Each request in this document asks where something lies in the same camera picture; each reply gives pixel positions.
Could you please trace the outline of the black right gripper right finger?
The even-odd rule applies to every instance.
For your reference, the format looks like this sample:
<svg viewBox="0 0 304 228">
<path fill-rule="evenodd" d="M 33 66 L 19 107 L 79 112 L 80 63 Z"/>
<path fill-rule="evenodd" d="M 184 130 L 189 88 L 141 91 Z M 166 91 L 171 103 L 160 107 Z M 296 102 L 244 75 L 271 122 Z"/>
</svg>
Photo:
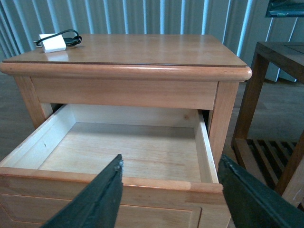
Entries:
<svg viewBox="0 0 304 228">
<path fill-rule="evenodd" d="M 222 155 L 218 180 L 237 228 L 302 228 L 304 213 Z"/>
</svg>

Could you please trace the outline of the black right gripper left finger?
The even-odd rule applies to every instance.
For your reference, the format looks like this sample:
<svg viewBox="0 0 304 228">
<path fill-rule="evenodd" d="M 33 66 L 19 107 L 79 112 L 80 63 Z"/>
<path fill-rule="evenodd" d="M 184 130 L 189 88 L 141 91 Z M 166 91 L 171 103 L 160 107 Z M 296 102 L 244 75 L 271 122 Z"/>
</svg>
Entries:
<svg viewBox="0 0 304 228">
<path fill-rule="evenodd" d="M 43 228 L 113 228 L 123 192 L 123 159 L 118 154 Z"/>
</svg>

